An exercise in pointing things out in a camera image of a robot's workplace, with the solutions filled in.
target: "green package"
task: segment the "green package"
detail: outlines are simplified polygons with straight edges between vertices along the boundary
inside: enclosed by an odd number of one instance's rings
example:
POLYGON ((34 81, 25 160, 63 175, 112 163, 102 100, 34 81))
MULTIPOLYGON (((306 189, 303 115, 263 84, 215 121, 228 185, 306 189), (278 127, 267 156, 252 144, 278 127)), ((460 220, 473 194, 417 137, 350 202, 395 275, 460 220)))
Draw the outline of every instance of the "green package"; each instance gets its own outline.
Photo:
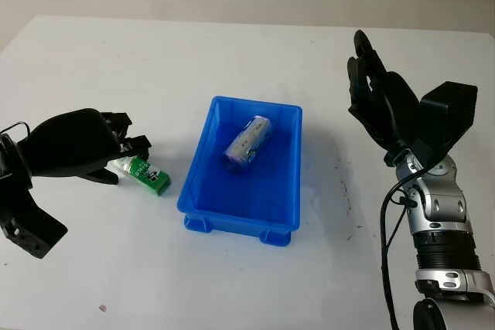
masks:
POLYGON ((157 195, 161 195, 170 185, 170 177, 167 173, 138 157, 131 159, 128 173, 147 185, 157 195))

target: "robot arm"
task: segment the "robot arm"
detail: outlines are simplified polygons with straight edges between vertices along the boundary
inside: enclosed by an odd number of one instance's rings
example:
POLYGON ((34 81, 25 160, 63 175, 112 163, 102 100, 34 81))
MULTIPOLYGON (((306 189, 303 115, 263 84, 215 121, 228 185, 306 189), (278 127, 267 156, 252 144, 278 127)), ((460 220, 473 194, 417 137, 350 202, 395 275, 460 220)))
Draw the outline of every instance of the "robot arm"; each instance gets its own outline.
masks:
POLYGON ((426 296, 416 304, 416 329, 455 329, 459 324, 495 325, 495 296, 488 273, 480 269, 466 199, 456 184, 456 164, 447 155, 472 125, 477 88, 445 82, 418 101, 395 72, 386 71, 366 35, 354 36, 357 58, 349 58, 349 112, 387 151, 399 183, 381 208, 382 276, 391 326, 398 329, 388 276, 390 241, 385 213, 402 188, 409 226, 418 252, 416 287, 426 296))
POLYGON ((0 227, 5 236, 34 257, 43 258, 67 232, 41 210, 29 194, 32 176, 78 176, 117 184, 105 169, 113 159, 148 157, 151 146, 142 135, 126 138, 132 124, 125 113, 83 109, 44 121, 19 143, 0 133, 0 227))

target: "blue container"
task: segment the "blue container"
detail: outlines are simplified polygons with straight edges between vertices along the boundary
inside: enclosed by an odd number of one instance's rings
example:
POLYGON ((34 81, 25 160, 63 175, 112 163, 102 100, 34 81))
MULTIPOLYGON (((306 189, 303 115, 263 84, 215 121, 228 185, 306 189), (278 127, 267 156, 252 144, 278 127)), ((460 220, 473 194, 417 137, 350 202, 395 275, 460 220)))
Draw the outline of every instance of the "blue container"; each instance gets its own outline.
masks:
POLYGON ((184 226, 290 243, 299 228, 301 126, 298 106, 215 97, 177 202, 184 226), (249 167, 233 173, 222 154, 255 115, 270 119, 273 132, 249 167))

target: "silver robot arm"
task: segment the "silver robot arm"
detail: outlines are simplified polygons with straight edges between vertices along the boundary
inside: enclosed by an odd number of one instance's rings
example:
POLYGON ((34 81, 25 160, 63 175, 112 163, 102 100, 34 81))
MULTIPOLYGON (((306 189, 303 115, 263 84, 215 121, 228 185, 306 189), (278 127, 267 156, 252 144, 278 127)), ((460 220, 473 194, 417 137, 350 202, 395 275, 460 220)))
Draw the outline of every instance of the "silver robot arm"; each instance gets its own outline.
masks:
MULTIPOLYGON (((396 168, 399 180, 422 169, 413 154, 396 168)), ((408 221, 418 270, 416 287, 426 299, 416 304, 415 329, 495 328, 495 294, 480 268, 466 199, 456 184, 456 163, 446 156, 403 190, 415 202, 408 221)))

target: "black ribbed segment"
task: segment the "black ribbed segment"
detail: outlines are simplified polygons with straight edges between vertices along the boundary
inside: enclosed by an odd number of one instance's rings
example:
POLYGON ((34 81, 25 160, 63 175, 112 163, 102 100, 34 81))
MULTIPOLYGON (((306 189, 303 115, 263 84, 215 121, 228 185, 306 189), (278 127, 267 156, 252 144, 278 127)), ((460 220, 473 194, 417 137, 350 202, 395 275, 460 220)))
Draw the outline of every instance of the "black ribbed segment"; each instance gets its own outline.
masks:
POLYGON ((420 269, 479 270, 473 235, 463 231, 427 231, 413 235, 420 269))

